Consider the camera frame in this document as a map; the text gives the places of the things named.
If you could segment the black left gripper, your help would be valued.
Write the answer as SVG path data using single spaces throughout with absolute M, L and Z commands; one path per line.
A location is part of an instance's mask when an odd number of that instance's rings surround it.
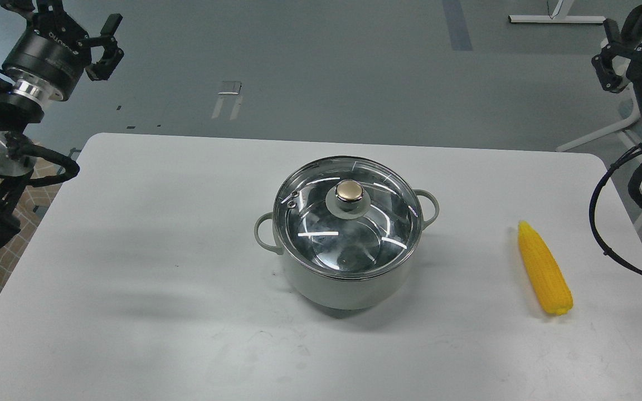
M 31 25 L 64 26 L 68 13 L 62 1 L 0 1 L 0 7 L 12 11 Z M 41 36 L 28 28 L 5 58 L 2 70 L 16 83 L 18 91 L 28 90 L 39 99 L 68 101 L 84 69 L 91 81 L 108 80 L 124 56 L 115 33 L 123 16 L 112 13 L 96 37 L 79 39 L 81 50 L 71 50 L 55 34 Z M 102 47 L 99 61 L 91 62 L 91 52 Z

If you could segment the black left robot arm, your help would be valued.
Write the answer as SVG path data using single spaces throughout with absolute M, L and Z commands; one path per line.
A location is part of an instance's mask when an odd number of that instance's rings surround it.
M 26 27 L 0 67 L 0 249 L 21 231 L 14 209 L 28 186 L 61 184 L 79 174 L 71 157 L 34 144 L 25 135 L 52 102 L 71 98 L 81 77 L 106 81 L 123 59 L 112 13 L 96 36 L 71 17 L 61 1 L 0 1 Z

